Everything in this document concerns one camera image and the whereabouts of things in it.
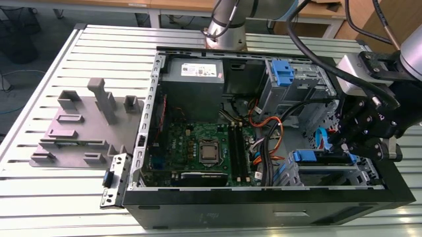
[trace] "black cable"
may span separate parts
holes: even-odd
[[[213,8],[213,12],[211,12],[211,19],[214,18],[214,13],[215,13],[215,9],[218,8],[219,4],[222,3],[222,0],[218,0],[215,7]]]
[[[271,162],[271,156],[270,156],[270,151],[269,151],[269,137],[266,136],[263,139],[263,153],[262,153],[262,160],[263,160],[263,165],[267,166],[267,180],[266,180],[266,185],[269,187],[273,186],[273,177],[274,177],[274,168],[273,168],[273,162]]]
[[[265,154],[265,146],[263,146],[263,143],[259,145],[259,153],[261,154]],[[269,170],[269,167],[267,167],[267,165],[266,165],[266,159],[265,159],[265,157],[262,156],[262,160],[263,160],[263,178],[262,178],[262,187],[265,187],[266,186],[266,184],[267,184],[267,177],[269,177],[269,175],[267,175],[267,170]]]
[[[266,30],[269,31],[269,34],[273,35],[271,30],[274,31],[274,28],[269,27],[269,20],[266,21],[265,26],[266,26]]]
[[[186,28],[186,27],[189,27],[189,26],[191,25],[191,23],[193,23],[194,19],[195,19],[195,16],[193,17],[193,19],[191,19],[190,23],[187,23],[187,25],[181,26],[181,28],[182,28],[183,30],[185,30],[185,28]]]
[[[138,23],[138,27],[143,27],[145,26],[145,23],[149,21],[150,19],[150,15],[146,17],[146,19],[143,20],[143,22],[141,22],[141,15],[139,13],[135,13],[135,18],[137,18],[137,23]]]
[[[346,20],[348,20],[348,23],[352,27],[352,29],[354,29],[357,32],[360,32],[362,35],[368,36],[368,37],[372,37],[373,39],[381,41],[381,42],[385,42],[388,44],[392,44],[392,41],[385,38],[385,37],[381,37],[376,34],[373,34],[372,32],[368,32],[365,30],[362,30],[357,25],[356,23],[353,22],[352,20],[352,15],[350,15],[350,3],[349,3],[349,0],[345,0],[345,10],[346,10]]]
[[[239,2],[241,2],[241,0],[237,0],[235,6],[234,6],[234,8],[233,8],[231,16],[235,15],[235,11],[237,11]],[[219,3],[221,3],[221,1],[217,3],[217,5],[215,5],[215,7],[214,7],[214,9],[213,9],[213,14],[211,14],[213,16],[214,16],[214,12],[215,12],[215,9],[217,9]],[[201,32],[203,33],[203,35],[205,35],[207,38],[210,38],[210,39],[217,39],[218,37],[221,37],[221,36],[227,32],[227,30],[229,30],[229,28],[230,28],[230,26],[231,26],[231,22],[233,22],[233,19],[229,19],[229,22],[227,22],[227,24],[226,24],[226,27],[225,27],[225,29],[222,30],[222,32],[221,32],[218,35],[211,35],[209,32],[206,33],[206,32],[202,31],[202,30],[201,30]]]
[[[283,112],[282,116],[281,116],[281,120],[285,121],[287,119],[289,116],[291,116],[294,114],[294,112],[301,109],[303,106],[309,105],[309,104],[316,104],[316,103],[322,103],[322,104],[328,104],[333,101],[333,99],[329,98],[324,98],[324,99],[310,99],[306,101],[302,101],[297,104],[294,104],[291,107],[289,107],[289,109]],[[275,129],[278,128],[278,123],[275,123],[270,129],[269,135],[266,136],[267,139],[270,139],[273,133],[275,132]]]
[[[370,82],[362,80],[361,78],[356,77],[350,73],[345,72],[344,70],[338,69],[337,67],[332,66],[326,62],[324,62],[320,57],[314,54],[314,52],[306,47],[303,42],[301,41],[299,37],[297,36],[291,21],[294,17],[299,14],[305,6],[310,3],[311,0],[305,0],[299,7],[295,9],[293,14],[287,18],[287,31],[291,38],[291,41],[295,43],[297,47],[302,51],[302,53],[310,58],[310,60],[321,66],[329,73],[333,73],[340,78],[342,78],[349,83],[361,87],[366,95],[373,98],[374,96],[384,102],[384,105],[390,108],[396,109],[401,106],[398,101],[396,100],[394,96],[392,96],[386,91],[384,91],[378,86],[372,84]]]
[[[185,26],[182,26],[179,22],[177,22],[177,21],[174,21],[174,22],[179,25],[179,27],[181,27],[182,29],[185,29],[185,27],[189,27],[189,26],[191,25],[194,19],[195,19],[195,16],[193,16],[193,19],[191,19],[190,23],[187,23]]]
[[[242,116],[242,114],[239,113],[239,110],[235,106],[235,100],[230,101],[230,106],[231,106],[233,112],[235,112],[237,116],[242,119],[242,123],[249,124],[249,122],[245,120],[245,116]]]
[[[378,0],[372,0],[372,2],[374,3],[376,12],[377,12],[378,18],[381,20],[382,26],[386,27],[386,26],[389,26],[389,22],[388,22],[388,19],[385,18],[385,15],[382,13],[380,2],[378,2]]]
[[[166,15],[170,19],[171,19],[171,17],[169,16],[169,15]],[[175,19],[181,19],[183,16],[179,16],[179,17],[175,17],[175,16],[173,16],[173,18],[175,18]]]

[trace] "blue drive bay latch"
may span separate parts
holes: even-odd
[[[273,60],[273,72],[279,86],[290,86],[295,78],[295,70],[285,60]]]

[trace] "black cable harness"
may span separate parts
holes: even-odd
[[[287,18],[287,31],[293,42],[295,43],[298,49],[302,53],[310,58],[310,60],[321,66],[328,72],[333,73],[336,76],[342,78],[349,83],[357,85],[366,95],[373,98],[377,98],[382,101],[384,105],[390,108],[396,109],[401,106],[398,101],[396,100],[394,96],[392,96],[386,91],[384,91],[378,86],[372,84],[370,82],[365,81],[364,79],[356,77],[350,73],[345,72],[344,70],[338,69],[337,67],[332,66],[326,62],[324,62],[320,57],[314,54],[314,52],[306,47],[303,42],[301,41],[299,37],[297,36],[294,29],[293,29],[293,19],[299,14],[305,6],[310,3],[311,0],[305,0],[302,4],[298,6],[293,14]]]
[[[345,0],[345,10],[346,10],[346,20],[348,20],[348,23],[352,27],[352,29],[354,29],[357,32],[360,32],[362,35],[368,36],[368,37],[372,37],[373,39],[381,41],[381,42],[385,42],[388,44],[393,44],[392,41],[385,38],[385,37],[381,37],[376,34],[373,34],[372,32],[368,32],[365,30],[362,30],[353,22],[352,20],[352,15],[350,15],[350,0]]]
[[[306,101],[302,101],[293,105],[282,114],[281,120],[285,121],[289,116],[291,116],[298,109],[301,109],[303,106],[309,104],[328,104],[332,103],[333,99],[330,98],[324,98],[324,99],[310,99]],[[270,151],[269,151],[269,142],[270,142],[270,137],[273,133],[275,132],[277,128],[279,127],[279,124],[275,123],[270,129],[269,135],[263,139],[263,143],[261,145],[261,154],[262,154],[262,160],[263,160],[263,181],[262,181],[262,186],[273,186],[274,180],[273,180],[273,162],[271,162],[271,157],[270,157]]]
[[[211,18],[214,17],[214,13],[215,13],[215,9],[218,8],[219,4],[221,4],[222,0],[218,0],[218,3],[213,9],[213,13],[211,13]],[[201,30],[201,32],[203,33],[203,35],[210,38],[210,39],[217,39],[218,37],[221,37],[229,30],[230,26],[231,26],[231,22],[233,22],[233,18],[234,18],[234,15],[237,13],[237,10],[238,10],[238,5],[239,5],[239,2],[241,0],[237,0],[237,3],[235,3],[235,6],[233,8],[233,12],[231,12],[231,16],[229,18],[229,22],[226,24],[226,27],[225,29],[222,30],[222,32],[218,34],[218,35],[211,35],[210,32],[205,32],[203,30]]]

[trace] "blue plastic clip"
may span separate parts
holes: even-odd
[[[328,134],[328,131],[325,130],[324,127],[320,127],[317,129],[317,132],[316,132],[316,144],[317,144],[317,148],[320,147],[321,145],[321,136],[322,136],[322,140],[324,140],[324,148],[326,150],[330,150],[330,148],[333,147],[333,144],[329,143],[329,134]]]
[[[295,78],[295,70],[285,60],[273,60],[273,72],[279,86],[290,86]]]
[[[316,152],[311,150],[297,150],[293,153],[295,161],[317,161]]]

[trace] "motherboard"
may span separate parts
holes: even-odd
[[[173,123],[166,137],[165,152],[153,155],[146,172],[153,186],[181,187],[183,180],[190,180],[187,186],[195,186],[195,176],[202,182],[211,182],[210,186],[255,185],[247,151],[255,142],[251,127]]]

